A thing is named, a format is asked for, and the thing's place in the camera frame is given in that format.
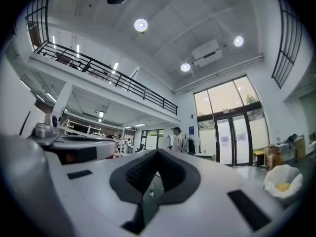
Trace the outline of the glass entrance door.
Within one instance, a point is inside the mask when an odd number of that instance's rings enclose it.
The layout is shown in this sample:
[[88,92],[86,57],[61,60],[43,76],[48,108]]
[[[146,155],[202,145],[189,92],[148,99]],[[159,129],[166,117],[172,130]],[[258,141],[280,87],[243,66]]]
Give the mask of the glass entrance door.
[[216,118],[216,161],[230,167],[250,166],[253,161],[252,137],[247,114]]

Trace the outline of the brown cardboard box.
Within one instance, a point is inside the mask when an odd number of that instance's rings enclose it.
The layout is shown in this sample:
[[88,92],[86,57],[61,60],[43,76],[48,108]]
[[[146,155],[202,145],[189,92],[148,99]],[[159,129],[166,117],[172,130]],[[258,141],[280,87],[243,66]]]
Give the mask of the brown cardboard box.
[[282,155],[279,147],[268,145],[265,148],[265,165],[268,170],[272,170],[274,167],[282,165]]

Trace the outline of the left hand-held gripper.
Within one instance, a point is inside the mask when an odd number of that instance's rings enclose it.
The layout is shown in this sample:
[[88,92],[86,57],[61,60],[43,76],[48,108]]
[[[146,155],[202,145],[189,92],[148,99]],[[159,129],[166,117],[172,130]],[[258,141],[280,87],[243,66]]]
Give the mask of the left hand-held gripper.
[[36,124],[30,138],[44,151],[55,153],[62,165],[74,164],[77,160],[103,160],[115,153],[117,143],[113,139],[61,135],[60,120],[53,114],[46,114],[44,123]]

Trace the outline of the white flower-shaped beanbag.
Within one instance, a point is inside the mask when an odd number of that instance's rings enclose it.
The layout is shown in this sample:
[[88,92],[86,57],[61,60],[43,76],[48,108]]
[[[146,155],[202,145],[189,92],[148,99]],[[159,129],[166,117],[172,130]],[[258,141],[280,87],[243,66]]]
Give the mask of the white flower-shaped beanbag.
[[288,164],[279,165],[267,173],[263,189],[283,206],[289,206],[298,199],[303,179],[298,168]]

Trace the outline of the black grid railing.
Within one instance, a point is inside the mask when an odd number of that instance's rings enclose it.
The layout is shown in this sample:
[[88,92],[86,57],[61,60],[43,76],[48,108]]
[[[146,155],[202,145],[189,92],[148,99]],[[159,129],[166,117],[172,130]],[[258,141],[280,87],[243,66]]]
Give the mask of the black grid railing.
[[287,80],[300,49],[303,24],[287,0],[278,0],[281,19],[281,35],[276,64],[272,73],[279,88]]

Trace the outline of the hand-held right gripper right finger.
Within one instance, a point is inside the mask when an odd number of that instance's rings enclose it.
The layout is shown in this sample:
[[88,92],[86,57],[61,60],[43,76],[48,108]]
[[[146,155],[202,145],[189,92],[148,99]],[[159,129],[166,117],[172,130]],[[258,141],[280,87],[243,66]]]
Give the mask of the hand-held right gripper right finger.
[[167,151],[200,175],[197,190],[183,203],[161,205],[147,226],[149,237],[271,237],[287,211],[261,187],[233,168]]

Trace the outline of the black mezzanine railing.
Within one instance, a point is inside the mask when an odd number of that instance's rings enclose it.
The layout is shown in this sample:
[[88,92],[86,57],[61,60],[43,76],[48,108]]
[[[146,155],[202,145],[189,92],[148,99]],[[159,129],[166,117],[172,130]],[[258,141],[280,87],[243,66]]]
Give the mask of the black mezzanine railing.
[[82,73],[101,79],[110,85],[125,90],[128,93],[133,93],[136,96],[141,97],[144,100],[148,100],[158,107],[177,115],[178,107],[174,103],[165,99],[136,80],[121,72],[115,71],[110,66],[92,57],[78,53],[62,45],[54,44],[50,41],[45,41],[40,46],[32,44],[31,49],[34,53],[40,54],[57,62],[61,62],[64,65]]

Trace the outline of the clothes rack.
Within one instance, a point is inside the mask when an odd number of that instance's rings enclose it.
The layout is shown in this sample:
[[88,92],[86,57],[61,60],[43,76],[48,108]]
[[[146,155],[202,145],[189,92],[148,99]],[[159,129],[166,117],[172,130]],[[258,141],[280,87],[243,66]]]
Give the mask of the clothes rack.
[[185,137],[182,139],[182,152],[189,155],[196,155],[200,153],[200,138],[199,137]]

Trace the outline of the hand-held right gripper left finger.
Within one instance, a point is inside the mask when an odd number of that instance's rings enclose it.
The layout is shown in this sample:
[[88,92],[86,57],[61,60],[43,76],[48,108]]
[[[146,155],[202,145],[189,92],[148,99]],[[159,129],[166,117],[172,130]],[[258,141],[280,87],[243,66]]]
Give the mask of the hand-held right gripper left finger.
[[62,165],[47,153],[54,188],[79,237],[159,237],[159,227],[147,226],[140,235],[122,228],[132,220],[137,206],[120,200],[110,185],[110,175],[143,153],[117,159]]

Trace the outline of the white ceiling air conditioner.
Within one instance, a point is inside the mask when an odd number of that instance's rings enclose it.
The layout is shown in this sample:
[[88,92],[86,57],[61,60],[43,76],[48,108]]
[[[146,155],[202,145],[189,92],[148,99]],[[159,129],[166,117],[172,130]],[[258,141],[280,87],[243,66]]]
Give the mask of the white ceiling air conditioner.
[[216,39],[211,40],[192,51],[195,66],[204,67],[222,58],[222,50]]

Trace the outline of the white open shelf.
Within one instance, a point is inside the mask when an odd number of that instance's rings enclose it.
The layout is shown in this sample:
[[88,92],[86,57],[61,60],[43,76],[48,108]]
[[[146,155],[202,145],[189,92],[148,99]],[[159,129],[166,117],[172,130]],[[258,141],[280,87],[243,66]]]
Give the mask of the white open shelf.
[[100,136],[101,129],[84,125],[73,120],[67,119],[60,128],[64,130],[64,134],[72,134],[77,136]]

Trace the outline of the yellow black bin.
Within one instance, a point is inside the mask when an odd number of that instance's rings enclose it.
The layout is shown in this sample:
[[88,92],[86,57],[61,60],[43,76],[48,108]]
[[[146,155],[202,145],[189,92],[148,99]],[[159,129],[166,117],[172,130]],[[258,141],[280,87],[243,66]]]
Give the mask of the yellow black bin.
[[265,163],[265,152],[264,151],[254,151],[256,166],[260,167]]

